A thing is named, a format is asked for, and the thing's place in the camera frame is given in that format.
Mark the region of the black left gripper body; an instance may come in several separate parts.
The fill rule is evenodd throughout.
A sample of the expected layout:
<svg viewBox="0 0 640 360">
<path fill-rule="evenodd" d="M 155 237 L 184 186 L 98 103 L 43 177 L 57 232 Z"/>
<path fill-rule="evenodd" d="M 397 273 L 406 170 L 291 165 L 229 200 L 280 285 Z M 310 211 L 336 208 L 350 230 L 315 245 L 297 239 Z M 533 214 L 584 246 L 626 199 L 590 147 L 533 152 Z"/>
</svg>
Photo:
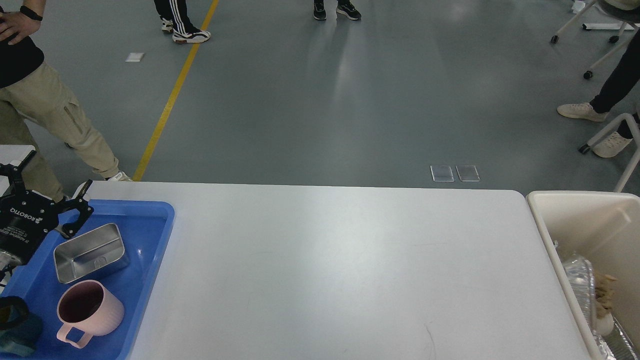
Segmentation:
<svg viewBox="0 0 640 360">
<path fill-rule="evenodd" d="M 55 205 L 53 199 L 32 190 L 1 198 L 2 265 L 26 265 L 32 259 L 48 233 L 58 225 Z"/>
</svg>

